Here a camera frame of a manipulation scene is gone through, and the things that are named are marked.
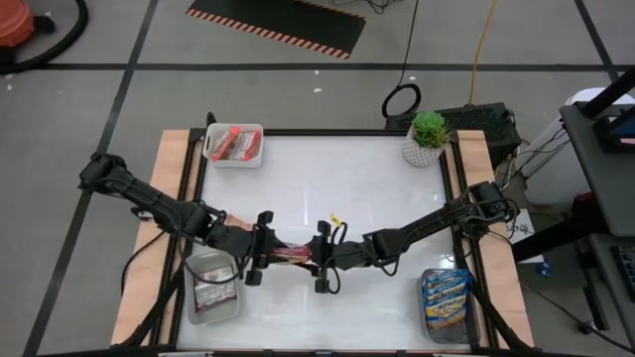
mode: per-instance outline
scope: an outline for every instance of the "floor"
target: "floor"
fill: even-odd
[[[341,60],[191,18],[185,14],[191,0],[86,2],[90,23],[71,49],[41,70],[0,77],[0,166],[7,170],[0,178],[0,267],[8,272],[0,275],[4,356],[21,355],[25,346],[41,354],[108,346],[119,270],[138,223],[127,203],[93,197],[87,205],[75,188],[96,148],[122,155],[136,176],[148,179],[161,132],[201,127],[207,111],[219,121],[268,128],[381,128],[381,101],[399,79],[415,6],[398,1],[376,15],[364,2],[336,5],[368,18],[351,58]],[[70,0],[28,3],[59,30],[25,45],[23,59],[59,40],[77,14]],[[420,0],[405,78],[422,88],[421,109],[467,101],[490,4]],[[475,103],[505,102],[516,112],[520,135],[533,140],[568,97],[607,85],[635,63],[633,11],[630,0],[499,1]],[[409,100],[397,98],[390,111]],[[69,260],[58,260],[60,252]],[[566,263],[571,252],[553,254],[548,259],[564,263],[550,280],[537,279],[531,267],[520,269],[521,279],[588,318],[579,271]],[[45,298],[56,264],[65,276],[54,276]],[[602,285],[600,295],[610,333],[624,341]],[[538,346],[619,355],[578,334],[539,298],[525,298]],[[39,311],[48,328],[31,334]]]

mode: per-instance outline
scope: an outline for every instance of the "potted plant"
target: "potted plant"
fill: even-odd
[[[447,138],[445,119],[441,114],[434,111],[418,113],[403,146],[404,158],[416,167],[429,166],[439,159]]]

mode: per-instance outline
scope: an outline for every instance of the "clear plastic container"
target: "clear plastic container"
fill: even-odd
[[[251,160],[218,160],[212,161],[211,156],[214,151],[214,145],[216,141],[222,136],[222,134],[229,130],[231,127],[238,127],[245,131],[257,131],[260,132],[260,148],[258,154]],[[202,155],[211,161],[211,164],[220,168],[258,168],[262,164],[263,150],[265,148],[265,136],[264,130],[261,125],[258,124],[226,124],[226,123],[213,123],[207,127],[207,133],[205,134],[205,141],[203,142]]]
[[[186,261],[197,274],[224,267],[231,267],[233,274],[237,272],[237,267],[231,256],[217,250],[188,257]],[[191,324],[217,322],[238,314],[242,299],[241,286],[238,279],[229,283],[235,286],[236,298],[224,300],[218,305],[200,311],[196,311],[194,284],[194,277],[188,271],[185,271],[186,310]]]
[[[460,323],[442,327],[434,331],[428,330],[428,322],[426,320],[426,309],[424,308],[424,281],[428,276],[435,272],[451,271],[453,269],[426,269],[421,277],[417,280],[417,294],[419,296],[419,314],[421,321],[421,330],[424,336],[436,343],[445,344],[471,344],[478,342],[478,329],[475,323],[476,315],[474,314],[474,300],[472,294],[468,295],[467,311],[465,318]]]

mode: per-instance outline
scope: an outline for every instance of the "black floor line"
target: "black floor line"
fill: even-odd
[[[401,70],[401,63],[139,63],[137,70]],[[467,63],[409,63],[406,70],[420,71],[472,71]],[[606,71],[603,64],[480,64],[478,71]]]
[[[617,80],[617,77],[619,77],[619,75],[617,75],[617,71],[613,66],[613,61],[608,55],[608,51],[606,50],[606,47],[604,46],[604,43],[602,42],[602,39],[600,38],[599,33],[595,28],[595,24],[593,24],[593,20],[591,20],[591,16],[586,9],[586,5],[584,5],[584,2],[582,0],[574,0],[574,2],[575,7],[577,7],[577,10],[582,17],[584,25],[586,26],[588,35],[591,36],[591,40],[593,41],[593,45],[597,50],[597,54],[602,60],[602,63],[604,63],[604,65],[606,66],[606,72],[608,73],[608,76],[611,78],[611,81]]]
[[[119,119],[121,107],[123,106],[123,102],[126,99],[128,88],[130,88],[130,81],[132,80],[132,75],[134,74],[139,56],[141,55],[143,44],[145,43],[146,37],[148,36],[150,23],[152,22],[152,18],[154,17],[155,11],[157,10],[158,2],[159,0],[151,0],[150,4],[148,5],[148,10],[146,11],[146,15],[143,18],[143,23],[141,24],[141,30],[139,30],[137,41],[135,41],[135,46],[133,47],[132,54],[130,55],[130,59],[128,60],[126,71],[123,74],[123,79],[121,80],[121,84],[119,85],[119,90],[117,90],[117,95],[115,96],[114,103],[112,104],[112,110],[110,111],[110,115],[108,115],[108,121],[106,122],[106,126],[101,135],[101,139],[99,140],[99,145],[97,146],[97,152],[99,153],[105,152],[106,149],[108,149],[108,145],[110,145],[112,134],[114,133],[115,126],[117,125],[117,120]]]
[[[68,228],[66,237],[63,240],[62,249],[60,251],[60,255],[58,256],[56,266],[53,269],[53,275],[49,281],[49,286],[44,294],[40,310],[38,311],[33,328],[29,334],[29,339],[27,340],[24,353],[22,354],[25,357],[33,357],[38,354],[38,350],[42,344],[42,339],[44,338],[44,334],[47,330],[47,325],[49,324],[49,319],[51,318],[51,313],[53,312],[53,307],[56,304],[60,288],[62,287],[62,282],[64,281],[66,269],[70,263],[72,251],[75,249],[75,243],[77,242],[77,237],[79,235],[79,231],[81,230],[83,218],[86,215],[89,203],[90,193],[83,192],[79,197],[79,203],[77,204],[75,213],[70,221],[70,227]]]
[[[126,70],[124,63],[50,63],[43,70]],[[240,71],[240,70],[401,70],[401,63],[135,63],[135,70],[170,71]],[[480,64],[478,71],[492,72],[599,72],[612,68],[626,70],[630,65],[620,64]],[[407,70],[419,71],[472,71],[471,63],[409,63]]]
[[[126,63],[47,63],[38,70],[126,70]]]
[[[157,3],[158,0],[151,0],[148,4],[146,15],[144,16],[141,29],[137,35],[137,40],[135,41],[132,54],[130,55],[130,59],[126,65],[123,78],[121,79],[119,89],[117,90],[112,108],[110,109],[110,114],[108,115],[108,120],[101,135],[101,139],[99,140],[99,144],[97,145],[97,152],[105,152],[110,144],[121,107],[123,106],[128,88],[130,87],[130,81],[134,73],[134,66],[139,59],[141,49],[146,40],[146,36],[148,35],[148,29],[150,28],[150,23],[152,22],[152,18],[157,8]],[[79,198],[79,202],[77,203],[77,207],[70,222],[70,227],[68,228],[66,237],[63,241],[62,250],[58,256],[58,261],[56,262],[49,285],[47,286],[47,291],[45,292],[42,303],[40,304],[40,309],[38,310],[38,315],[33,324],[33,328],[31,329],[31,333],[29,334],[29,339],[27,340],[27,344],[23,352],[24,357],[37,356],[38,351],[40,350],[49,320],[51,319],[51,314],[53,313],[53,308],[55,307],[58,295],[60,294],[60,289],[62,288],[64,276],[66,274],[66,270],[68,269],[68,264],[70,263],[70,258],[72,257],[72,252],[75,248],[79,231],[81,230],[81,225],[83,224],[86,212],[88,211],[90,198],[91,194],[87,192],[83,192]]]

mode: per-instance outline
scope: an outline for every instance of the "hazard stripe mat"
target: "hazard stripe mat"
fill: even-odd
[[[188,15],[346,60],[363,16],[299,0],[195,0]]]

